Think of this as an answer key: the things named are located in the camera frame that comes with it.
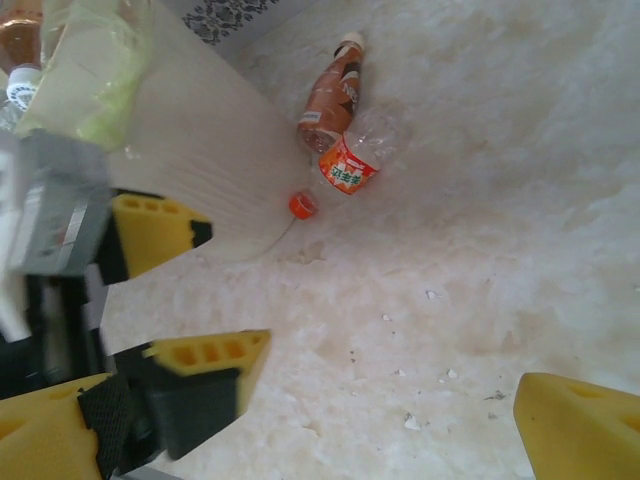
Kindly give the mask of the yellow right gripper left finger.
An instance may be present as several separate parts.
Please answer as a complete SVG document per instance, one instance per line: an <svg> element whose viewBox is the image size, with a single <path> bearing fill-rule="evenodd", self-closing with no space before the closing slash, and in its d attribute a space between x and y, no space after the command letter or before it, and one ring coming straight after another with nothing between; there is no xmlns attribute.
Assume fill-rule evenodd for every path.
<svg viewBox="0 0 640 480"><path fill-rule="evenodd" d="M98 374L1 402L3 479L109 479L133 419L126 380Z"/></svg>

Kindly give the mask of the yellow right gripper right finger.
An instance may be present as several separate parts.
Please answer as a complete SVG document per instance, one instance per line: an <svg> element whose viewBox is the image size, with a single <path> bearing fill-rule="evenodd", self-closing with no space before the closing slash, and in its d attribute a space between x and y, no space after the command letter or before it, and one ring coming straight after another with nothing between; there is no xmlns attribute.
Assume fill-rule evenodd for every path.
<svg viewBox="0 0 640 480"><path fill-rule="evenodd" d="M639 397L547 373L518 384L514 419L537 479L637 479Z"/></svg>

